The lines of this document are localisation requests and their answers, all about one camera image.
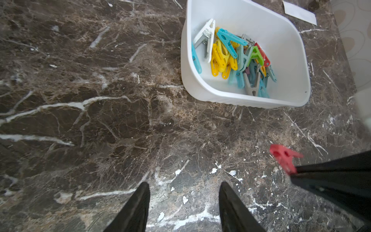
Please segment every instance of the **plastic container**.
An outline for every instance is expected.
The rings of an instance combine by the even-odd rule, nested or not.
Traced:
[[[198,74],[191,56],[191,42],[209,19],[216,26],[241,36],[249,35],[270,59],[277,82],[268,80],[270,98],[249,96],[237,83],[228,84],[219,73],[211,74],[204,58],[206,46],[196,48],[202,73]],[[188,0],[181,38],[181,76],[185,89],[200,101],[250,107],[303,106],[310,97],[311,83],[303,41],[295,26],[285,17],[250,0]]]

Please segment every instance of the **marble floor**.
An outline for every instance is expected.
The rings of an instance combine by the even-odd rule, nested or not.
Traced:
[[[281,1],[257,2],[284,15]],[[311,98],[265,110],[186,92],[186,0],[2,1],[0,230],[99,232],[147,181],[146,231],[220,231],[224,180],[268,232],[357,230],[268,154],[282,144],[304,165],[370,149],[331,6],[310,7],[318,26],[286,17],[305,45]]]

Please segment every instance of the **white paper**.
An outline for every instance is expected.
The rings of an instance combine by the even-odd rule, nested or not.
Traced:
[[[316,15],[294,4],[283,1],[285,13],[317,26]]]

